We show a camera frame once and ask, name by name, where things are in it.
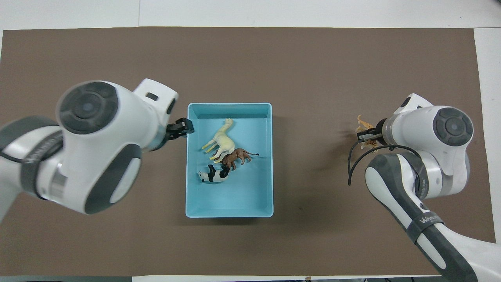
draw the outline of cream giraffe figurine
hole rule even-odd
[[[372,124],[361,120],[360,119],[361,116],[362,115],[359,114],[358,117],[357,117],[357,120],[358,120],[358,124],[362,125],[363,127],[361,127],[361,126],[357,127],[356,132],[361,132],[361,131],[365,131],[365,130],[374,128],[374,126]],[[364,142],[360,146],[360,149],[363,149],[365,147],[376,148],[377,147],[377,141],[375,141],[375,140],[369,140],[367,142]]]
[[[216,154],[209,158],[210,160],[219,158],[216,161],[214,161],[215,164],[222,161],[224,156],[231,154],[233,153],[233,151],[235,151],[235,143],[226,135],[226,130],[228,130],[228,128],[230,128],[232,124],[233,124],[233,119],[231,118],[225,119],[224,125],[221,126],[221,128],[217,130],[216,134],[214,134],[214,137],[202,147],[203,150],[207,148],[209,145],[216,143],[205,151],[206,153],[208,153],[216,146],[219,146]]]

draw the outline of brown table surface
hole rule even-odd
[[[437,274],[367,190],[370,158],[347,185],[357,115],[375,124],[413,92],[475,128],[469,184],[425,203],[452,230],[494,242],[472,29],[5,31],[0,124],[55,119],[83,81],[134,89],[143,78],[179,93],[173,120],[191,102],[272,104],[274,216],[187,218],[178,139],[145,153],[127,197],[99,214],[19,196],[0,225],[0,275]]]

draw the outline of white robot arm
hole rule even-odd
[[[473,136],[469,117],[411,94],[392,117],[358,136],[360,142],[376,139],[417,153],[377,155],[365,181],[442,276],[449,281],[501,281],[501,245],[455,233],[421,202],[465,187],[465,150]]]
[[[142,151],[193,132],[168,124],[178,94],[145,79],[134,90],[89,81],[66,91],[57,123],[30,116],[0,128],[0,221],[20,192],[93,214],[122,199]]]

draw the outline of black joint cap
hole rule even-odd
[[[447,107],[440,109],[433,120],[433,131],[444,144],[457,147],[466,144],[473,135],[473,124],[462,111]]]
[[[118,110],[114,86],[95,81],[82,84],[64,97],[59,107],[61,124],[69,132],[89,134],[107,126]]]

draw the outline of light blue plastic bin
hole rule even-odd
[[[260,156],[241,165],[219,183],[202,182],[198,172],[208,172],[209,164],[217,170],[221,164],[209,160],[202,150],[216,131],[232,118],[226,134],[243,148]],[[272,105],[269,103],[192,103],[188,119],[195,132],[188,134],[186,145],[186,216],[200,217],[271,217],[273,215],[273,144]]]

